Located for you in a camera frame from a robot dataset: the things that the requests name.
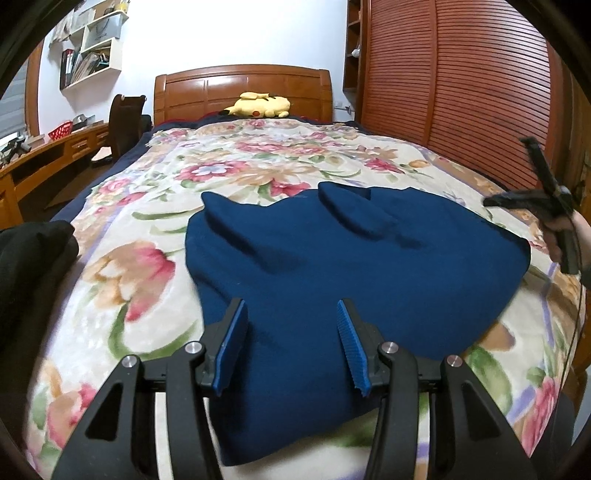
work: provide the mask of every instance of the headboard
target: headboard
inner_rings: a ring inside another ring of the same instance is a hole
[[[154,125],[166,120],[197,120],[221,111],[241,93],[283,96],[290,114],[332,122],[332,87],[328,70],[286,65],[224,65],[159,75],[154,85]]]

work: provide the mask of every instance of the wooden window frame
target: wooden window frame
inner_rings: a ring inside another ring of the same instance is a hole
[[[27,80],[25,85],[25,123],[29,134],[33,137],[39,135],[39,69],[41,68],[41,53],[43,52],[43,42],[33,50],[29,55],[29,65],[27,66]]]

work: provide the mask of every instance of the bed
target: bed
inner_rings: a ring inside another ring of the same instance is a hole
[[[286,96],[290,113],[304,119],[206,115],[248,90]],[[520,288],[464,358],[525,451],[533,452],[558,395],[579,284],[550,261],[528,212],[482,207],[482,196],[502,191],[499,186],[418,145],[366,135],[353,123],[327,123],[332,91],[325,70],[238,65],[162,75],[155,82],[154,119],[160,125],[58,215],[75,226],[80,257],[61,287],[56,327],[31,384],[27,458],[44,478],[124,355],[158,358],[200,337],[199,298],[184,265],[184,233],[190,216],[203,208],[200,193],[265,206],[326,180],[415,187],[528,239],[531,267]],[[168,479],[163,407],[157,399],[160,477]],[[417,479],[427,472],[427,410],[425,404]],[[224,467],[223,474],[362,478],[375,422],[374,411],[256,462]]]

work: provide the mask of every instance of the blue fabric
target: blue fabric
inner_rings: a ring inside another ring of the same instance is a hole
[[[317,122],[315,120],[303,119],[297,116],[290,116],[289,118],[293,118],[299,120],[300,122],[305,122],[313,125],[324,125],[322,122]],[[138,160],[143,154],[145,154],[149,147],[147,147],[148,142],[152,138],[152,136],[156,132],[160,132],[162,130],[169,130],[171,128],[193,128],[198,129],[205,125],[211,124],[218,124],[220,122],[232,122],[234,120],[238,120],[239,117],[236,115],[206,115],[203,118],[196,120],[194,122],[189,121],[173,121],[173,122],[165,122],[163,124],[157,125],[154,127],[150,132],[146,132],[143,134],[142,138],[139,139],[138,144],[128,151],[125,155],[122,155],[119,160],[104,174],[94,180],[91,184],[87,186],[82,192],[80,192],[70,203],[68,203],[64,208],[62,208],[59,212],[51,220],[65,220],[66,222],[71,222],[76,215],[78,215],[86,201],[86,197],[90,195],[90,191],[93,187],[96,187],[98,184],[103,183],[109,177],[112,177],[116,173],[120,173],[124,171],[127,167],[129,167],[133,162]],[[359,124],[356,122],[346,122],[345,125],[349,125],[351,127],[355,127],[363,133],[369,133],[367,130],[363,129]]]
[[[530,264],[526,240],[414,189],[325,182],[267,207],[202,198],[186,261],[205,323],[233,297],[250,321],[230,387],[210,402],[225,465],[376,407],[353,389],[336,326],[341,298],[385,338],[443,359],[486,331]]]

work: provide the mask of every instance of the window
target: window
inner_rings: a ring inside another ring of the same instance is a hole
[[[27,130],[25,123],[27,66],[28,60],[19,69],[0,99],[0,146],[5,145],[15,133],[25,133]]]

